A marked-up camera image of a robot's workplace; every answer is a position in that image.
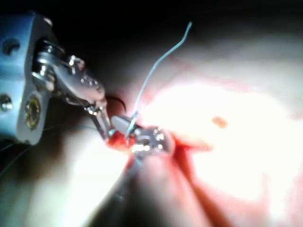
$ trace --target dark background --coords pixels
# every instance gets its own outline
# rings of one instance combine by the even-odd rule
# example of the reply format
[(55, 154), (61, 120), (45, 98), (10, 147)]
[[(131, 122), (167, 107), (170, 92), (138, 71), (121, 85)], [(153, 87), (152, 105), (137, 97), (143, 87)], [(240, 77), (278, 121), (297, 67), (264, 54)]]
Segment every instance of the dark background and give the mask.
[(136, 39), (167, 27), (182, 27), (184, 30), (190, 20), (194, 24), (202, 22), (206, 25), (218, 23), (222, 17), (303, 13), (302, 0), (138, 2), (2, 0), (0, 13), (33, 10), (49, 17), (54, 24), (53, 30), (67, 53), (81, 56), (88, 62), (94, 61), (95, 52), (106, 53), (117, 42)]

